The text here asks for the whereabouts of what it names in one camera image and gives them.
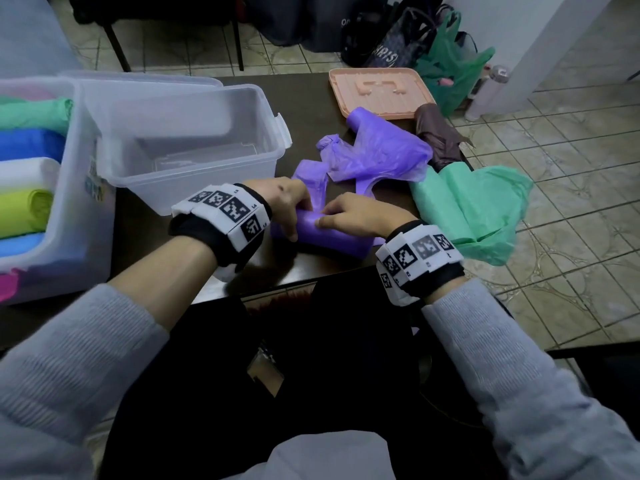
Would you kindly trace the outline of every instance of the dark table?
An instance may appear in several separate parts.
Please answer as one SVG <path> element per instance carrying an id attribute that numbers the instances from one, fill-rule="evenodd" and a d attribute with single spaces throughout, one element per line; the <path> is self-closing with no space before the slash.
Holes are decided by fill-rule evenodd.
<path id="1" fill-rule="evenodd" d="M 274 114 L 281 113 L 291 132 L 293 145 L 278 160 L 276 177 L 293 175 L 300 160 L 320 160 L 316 143 L 327 134 L 340 134 L 350 143 L 353 133 L 340 113 L 325 73 L 278 76 L 223 77 L 225 86 L 256 84 L 267 96 Z M 412 131 L 412 120 L 399 126 Z M 355 182 L 327 187 L 327 201 L 343 192 L 355 191 Z M 409 209 L 418 215 L 406 182 L 384 180 L 374 188 L 377 199 Z M 113 236 L 111 273 L 116 275 L 168 240 L 169 217 L 160 217 L 126 189 L 118 189 Z M 233 281 L 210 279 L 194 303 L 228 295 L 256 294 L 270 289 L 315 281 L 318 278 L 375 263 L 373 252 L 364 261 L 329 251 L 305 248 L 288 242 L 273 242 L 267 233 L 262 246 Z"/>

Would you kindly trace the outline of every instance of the person's right hand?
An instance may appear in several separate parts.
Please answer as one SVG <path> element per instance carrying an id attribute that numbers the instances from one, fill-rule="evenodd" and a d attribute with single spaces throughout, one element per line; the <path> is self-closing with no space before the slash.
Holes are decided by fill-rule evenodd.
<path id="1" fill-rule="evenodd" d="M 416 220 L 408 210 L 351 192 L 329 202 L 322 213 L 327 215 L 316 220 L 320 229 L 385 239 L 401 225 Z"/>

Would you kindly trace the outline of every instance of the wristband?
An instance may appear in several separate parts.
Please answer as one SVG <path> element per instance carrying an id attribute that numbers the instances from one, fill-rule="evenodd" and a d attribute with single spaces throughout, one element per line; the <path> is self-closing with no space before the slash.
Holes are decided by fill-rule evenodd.
<path id="1" fill-rule="evenodd" d="M 380 278 L 392 303 L 391 295 L 398 296 L 395 288 L 409 297 L 425 298 L 452 279 L 464 276 L 459 250 L 439 227 L 421 220 L 393 231 L 376 257 L 382 265 L 378 267 Z"/>
<path id="2" fill-rule="evenodd" d="M 209 185 L 171 208 L 169 235 L 204 242 L 221 267 L 244 266 L 262 243 L 271 208 L 243 184 Z"/>

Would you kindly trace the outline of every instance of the person's left hand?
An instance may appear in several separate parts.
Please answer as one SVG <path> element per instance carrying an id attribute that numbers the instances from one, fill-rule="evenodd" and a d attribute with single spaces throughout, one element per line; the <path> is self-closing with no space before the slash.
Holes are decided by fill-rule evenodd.
<path id="1" fill-rule="evenodd" d="M 288 240 L 296 242 L 296 208 L 313 210 L 307 186 L 301 180 L 288 177 L 256 178 L 246 180 L 243 184 L 258 192 L 268 202 L 273 213 L 273 221 L 281 225 Z"/>

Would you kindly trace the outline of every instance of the pink tray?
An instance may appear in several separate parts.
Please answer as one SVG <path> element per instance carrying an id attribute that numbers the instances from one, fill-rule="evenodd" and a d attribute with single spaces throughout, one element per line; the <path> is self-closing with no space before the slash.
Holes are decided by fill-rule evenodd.
<path id="1" fill-rule="evenodd" d="M 405 120 L 422 104 L 435 103 L 418 72 L 409 68 L 331 69 L 329 81 L 345 118 L 362 106 L 386 120 Z"/>

